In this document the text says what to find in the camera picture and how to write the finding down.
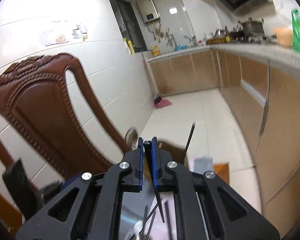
wall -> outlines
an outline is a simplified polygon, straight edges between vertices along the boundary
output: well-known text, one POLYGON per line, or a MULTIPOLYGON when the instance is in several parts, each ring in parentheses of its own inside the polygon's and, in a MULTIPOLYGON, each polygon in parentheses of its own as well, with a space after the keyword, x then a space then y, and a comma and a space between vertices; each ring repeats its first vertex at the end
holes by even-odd
POLYGON ((214 0, 182 0, 197 39, 221 28, 214 0))
MULTIPOLYGON (((80 59, 90 85, 104 111, 124 136, 129 127, 142 132, 154 107, 153 96, 140 53, 128 55, 109 0, 2 0, 0 2, 0 74, 30 55, 71 53, 80 59), (55 23, 81 21, 88 39, 44 46, 38 37, 55 23)), ((75 114, 92 144, 113 162, 122 153, 104 132, 83 99, 72 74, 66 74, 67 89, 75 114)), ((26 173, 38 187, 62 177, 46 163, 0 116, 0 139, 13 159, 21 158, 26 173)), ((13 203, 1 174, 0 193, 13 203)))
POLYGON ((273 5, 263 6, 244 17, 234 18, 242 21, 248 20, 249 17, 253 19, 265 19, 264 30, 265 34, 273 33, 275 27, 291 27, 291 10, 297 8, 300 12, 300 7, 295 0, 273 0, 273 5))
POLYGON ((219 0, 182 0, 184 3, 194 32, 197 37, 202 33, 209 33, 216 28, 228 26, 231 30, 238 20, 247 21, 249 17, 255 20, 265 19, 266 35, 273 34, 275 27, 292 27, 291 10, 300 7, 295 0, 273 0, 273 4, 258 8, 245 16, 236 16, 219 0))
MULTIPOLYGON (((174 50, 174 45, 173 47, 167 46, 167 40, 162 39, 161 43, 159 43, 158 40, 154 40, 153 34, 148 31, 148 28, 143 23, 139 12, 137 11, 136 1, 137 0, 133 0, 131 4, 134 7, 135 15, 141 28, 142 35, 145 39, 147 48, 150 49, 152 45, 158 45, 162 53, 172 52, 174 50)), ((162 26, 161 31, 165 33, 166 29, 169 28, 170 33, 172 33, 175 37, 177 45, 190 45, 189 41, 183 36, 187 35, 191 37, 194 35, 194 33, 188 15, 184 11, 182 0, 153 0, 153 3, 160 14, 162 26), (177 8, 178 12, 176 14, 170 14, 169 9, 172 7, 177 8)), ((155 30, 152 24, 149 25, 149 28, 152 31, 155 30)))

faucet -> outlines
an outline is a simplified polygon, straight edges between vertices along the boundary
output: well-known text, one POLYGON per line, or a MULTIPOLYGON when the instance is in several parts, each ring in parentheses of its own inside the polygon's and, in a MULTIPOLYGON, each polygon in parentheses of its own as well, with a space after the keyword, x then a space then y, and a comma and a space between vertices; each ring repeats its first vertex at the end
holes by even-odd
POLYGON ((170 28, 167 28, 166 30, 166 34, 164 36, 164 39, 168 40, 167 42, 167 46, 170 45, 171 47, 173 46, 172 42, 174 42, 174 50, 176 50, 177 48, 177 43, 176 43, 176 40, 174 39, 174 36, 172 33, 170 33, 170 28))
POLYGON ((199 45, 195 35, 192 37, 184 35, 183 37, 190 41, 191 47, 197 47, 199 45))

water heater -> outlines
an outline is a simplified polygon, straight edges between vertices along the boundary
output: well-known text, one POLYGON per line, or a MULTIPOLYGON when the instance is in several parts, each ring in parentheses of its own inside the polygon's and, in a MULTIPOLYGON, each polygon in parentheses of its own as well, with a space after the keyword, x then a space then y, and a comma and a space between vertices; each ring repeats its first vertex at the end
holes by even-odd
POLYGON ((136 4, 144 23, 159 19, 160 16, 152 0, 138 0, 136 4))

carved chair back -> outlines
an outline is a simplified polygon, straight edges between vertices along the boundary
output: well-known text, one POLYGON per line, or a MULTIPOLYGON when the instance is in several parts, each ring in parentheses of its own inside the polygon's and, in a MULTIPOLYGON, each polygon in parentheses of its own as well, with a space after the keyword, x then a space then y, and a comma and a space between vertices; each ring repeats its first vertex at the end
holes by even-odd
MULTIPOLYGON (((69 54, 29 57, 0 76, 0 114, 65 179, 98 174, 112 163, 93 147, 72 109, 65 73, 70 70, 90 108, 123 153, 130 148, 96 99, 78 59, 69 54)), ((0 141, 0 159, 14 161, 0 141)))

yellow package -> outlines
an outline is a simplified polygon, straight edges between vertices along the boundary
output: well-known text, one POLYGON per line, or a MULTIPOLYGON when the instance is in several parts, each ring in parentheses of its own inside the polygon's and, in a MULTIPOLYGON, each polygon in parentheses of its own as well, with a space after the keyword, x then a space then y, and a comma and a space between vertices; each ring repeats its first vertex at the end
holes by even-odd
POLYGON ((151 46, 151 52, 153 56, 159 56, 161 55, 161 51, 157 45, 151 46))

